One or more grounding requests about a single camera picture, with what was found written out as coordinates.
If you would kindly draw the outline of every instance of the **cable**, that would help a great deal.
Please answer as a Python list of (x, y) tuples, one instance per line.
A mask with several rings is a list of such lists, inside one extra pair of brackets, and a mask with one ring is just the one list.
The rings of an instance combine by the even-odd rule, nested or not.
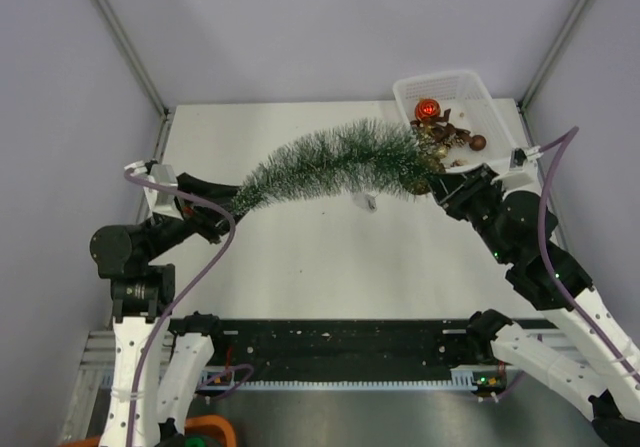
[(231, 367), (227, 367), (222, 372), (218, 372), (216, 375), (213, 375), (213, 376), (209, 377), (207, 380), (205, 380), (203, 383), (201, 383), (198, 387), (196, 387), (196, 393), (198, 393), (198, 390), (202, 389), (203, 387), (206, 387), (211, 382), (215, 382), (217, 379), (221, 379), (222, 377), (226, 377), (227, 375), (229, 375), (229, 374), (231, 374), (233, 372), (237, 372), (238, 370), (248, 370), (249, 372), (247, 372), (245, 374), (245, 376), (242, 378), (242, 380), (240, 380), (239, 382), (234, 384), (233, 387), (225, 390), (222, 394), (216, 395), (216, 396), (209, 396), (209, 398), (211, 400), (214, 400), (214, 401), (215, 400), (226, 399), (227, 397), (229, 397), (231, 394), (233, 394), (236, 390), (238, 390), (240, 387), (242, 387), (244, 384), (246, 384), (249, 381), (249, 379), (251, 378), (251, 376), (253, 375), (253, 373), (255, 371), (255, 369), (253, 368), (253, 365), (251, 365), (251, 364), (238, 364), (238, 365), (232, 365)]
[(624, 357), (622, 352), (618, 350), (613, 341), (607, 336), (607, 334), (600, 328), (595, 320), (593, 320), (586, 310), (584, 310), (578, 302), (571, 296), (567, 288), (560, 281), (560, 279), (556, 278), (555, 269), (553, 268), (553, 264), (551, 263), (551, 259), (549, 258), (549, 252), (547, 250), (547, 241), (545, 235), (545, 225), (546, 225), (546, 216), (547, 216), (547, 202), (549, 200), (549, 196), (551, 195), (551, 185), (553, 183), (553, 178), (556, 175), (558, 170), (558, 165), (560, 164), (560, 160), (562, 156), (567, 150), (567, 147), (573, 140), (573, 138), (578, 133), (579, 128), (573, 127), (569, 132), (560, 137), (557, 140), (554, 140), (550, 144), (545, 145), (540, 149), (541, 152), (545, 150), (549, 150), (556, 145), (560, 144), (558, 151), (555, 153), (553, 160), (551, 161), (551, 165), (549, 166), (549, 171), (547, 173), (547, 180), (545, 181), (542, 187), (542, 194), (540, 195), (540, 204), (538, 206), (538, 246), (540, 247), (540, 254), (542, 255), (542, 261), (544, 262), (544, 266), (547, 269), (547, 273), (549, 277), (558, 288), (562, 297), (571, 305), (576, 312), (584, 319), (584, 321), (589, 325), (591, 329), (598, 335), (600, 340), (604, 342), (607, 348), (611, 351), (616, 360), (620, 360), (620, 363), (624, 366), (624, 368), (629, 372), (633, 380), (635, 380), (640, 385), (640, 373), (629, 363), (629, 361)]
[(231, 242), (233, 241), (233, 238), (236, 235), (235, 219), (229, 212), (227, 212), (225, 209), (223, 209), (219, 205), (214, 204), (213, 202), (203, 199), (201, 197), (197, 197), (195, 195), (181, 192), (178, 189), (175, 189), (172, 187), (166, 187), (163, 185), (156, 184), (154, 182), (150, 182), (145, 179), (135, 177), (134, 175), (132, 175), (133, 172), (134, 172), (134, 169), (125, 170), (124, 178), (134, 184), (141, 185), (143, 187), (147, 187), (150, 189), (154, 189), (159, 192), (175, 195), (176, 197), (180, 197), (182, 199), (188, 200), (202, 207), (207, 207), (221, 214), (227, 220), (227, 222), (229, 222), (229, 236), (227, 237), (226, 242), (222, 245), (218, 253), (213, 257), (213, 259), (211, 259), (211, 261), (204, 266), (204, 268), (200, 271), (200, 273), (196, 275), (191, 280), (191, 282), (187, 284), (184, 290), (176, 296), (173, 302), (171, 302), (171, 304), (169, 304), (164, 309), (164, 311), (162, 312), (162, 315), (158, 318), (158, 320), (156, 320), (156, 324), (153, 326), (153, 329), (151, 330), (151, 334), (149, 335), (149, 339), (147, 340), (147, 343), (144, 349), (142, 349), (142, 354), (140, 355), (140, 361), (138, 362), (138, 366), (136, 367), (136, 371), (133, 375), (133, 382), (131, 386), (132, 400), (129, 407), (129, 419), (127, 421), (127, 437), (126, 437), (127, 440), (125, 442), (126, 447), (133, 447), (133, 427), (134, 427), (135, 413), (136, 413), (136, 400), (135, 400), (134, 394), (138, 391), (138, 386), (140, 385), (140, 377), (142, 376), (142, 367), (144, 365), (144, 361), (147, 358), (149, 346), (151, 346), (154, 339), (157, 337), (158, 332), (160, 332), (160, 328), (162, 327), (162, 324), (164, 324), (165, 320), (169, 317), (169, 315), (171, 314), (171, 311), (176, 308), (176, 306), (182, 301), (182, 299), (184, 299), (186, 295), (196, 286), (196, 284), (200, 282), (200, 280), (202, 280), (202, 278), (211, 270), (211, 268), (218, 263), (220, 258), (229, 249), (229, 246), (231, 245)]

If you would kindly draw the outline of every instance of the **table top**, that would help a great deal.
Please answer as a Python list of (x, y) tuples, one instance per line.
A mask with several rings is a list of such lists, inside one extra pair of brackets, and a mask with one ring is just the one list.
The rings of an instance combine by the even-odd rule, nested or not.
[[(514, 139), (526, 145), (515, 102), (496, 103)], [(279, 146), (362, 117), (400, 120), (392, 101), (182, 105), (164, 163), (176, 173), (239, 185)], [(348, 195), (249, 213), (227, 254), (174, 315), (451, 319), (494, 308), (513, 318), (540, 317), (468, 223), (447, 217), (431, 197), (376, 201), (374, 213)], [(193, 236), (155, 263), (176, 265), (179, 291), (218, 249)]]

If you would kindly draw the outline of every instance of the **red ornament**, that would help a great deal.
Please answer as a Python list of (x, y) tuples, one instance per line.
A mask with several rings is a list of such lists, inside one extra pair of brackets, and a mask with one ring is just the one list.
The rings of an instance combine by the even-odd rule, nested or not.
[(440, 115), (440, 104), (433, 99), (422, 99), (416, 105), (416, 119), (425, 120)]

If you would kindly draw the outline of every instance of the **gray floor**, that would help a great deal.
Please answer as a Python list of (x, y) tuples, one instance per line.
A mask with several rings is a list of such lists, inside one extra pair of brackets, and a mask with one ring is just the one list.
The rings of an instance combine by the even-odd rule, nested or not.
[[(531, 379), (498, 405), (465, 398), (448, 393), (240, 391), (210, 406), (197, 399), (190, 416), (226, 417), (243, 447), (604, 446), (578, 411)], [(107, 408), (108, 393), (96, 404), (92, 433), (101, 430)]]

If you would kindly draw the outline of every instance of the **metal frame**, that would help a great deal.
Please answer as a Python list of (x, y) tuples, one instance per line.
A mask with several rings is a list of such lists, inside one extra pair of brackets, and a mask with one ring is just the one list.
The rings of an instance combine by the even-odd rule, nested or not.
[[(109, 34), (120, 51), (125, 63), (128, 65), (132, 75), (139, 83), (140, 87), (160, 116), (161, 124), (154, 147), (153, 157), (162, 161), (169, 139), (169, 134), (171, 132), (173, 112), (168, 109), (160, 97), (158, 90), (151, 80), (133, 44), (129, 40), (129, 36), (111, 7), (109, 0), (91, 0), (91, 2), (104, 21), (106, 29), (109, 31)], [(576, 2), (570, 15), (564, 22), (561, 31), (547, 52), (544, 60), (540, 64), (540, 67), (537, 69), (536, 74), (525, 92), (525, 95), (518, 103), (525, 133), (532, 144), (535, 143), (533, 142), (535, 136), (527, 121), (527, 109), (535, 100), (536, 95), (549, 77), (553, 67), (556, 65), (567, 45), (570, 43), (577, 27), (585, 17), (593, 2), (594, 0), (578, 0)], [(542, 169), (539, 169), (539, 171), (542, 180), (544, 180)], [(554, 213), (560, 218), (560, 224), (562, 225), (562, 216), (555, 208), (555, 205), (556, 202), (554, 202), (554, 196), (552, 194), (551, 206)], [(146, 218), (147, 215), (148, 208), (144, 201), (144, 196), (141, 196), (136, 220), (139, 222)], [(559, 229), (558, 241), (561, 246), (565, 248), (568, 247), (567, 239), (562, 229)], [(567, 350), (575, 350), (574, 347), (567, 344), (566, 338), (564, 338), (562, 334), (552, 334), (551, 338), (555, 339), (555, 342), (557, 343), (555, 348), (560, 351), (565, 351), (565, 354), (567, 353)], [(172, 336), (167, 334), (162, 352), (163, 357), (161, 365), (163, 367), (168, 365), (170, 356), (169, 346), (171, 341)], [(59, 443), (71, 442), (85, 438), (98, 391), (104, 384), (105, 378), (108, 378), (109, 373), (113, 370), (113, 342), (113, 332), (110, 330), (89, 333), (84, 355), (79, 366), (70, 408), (63, 424)]]

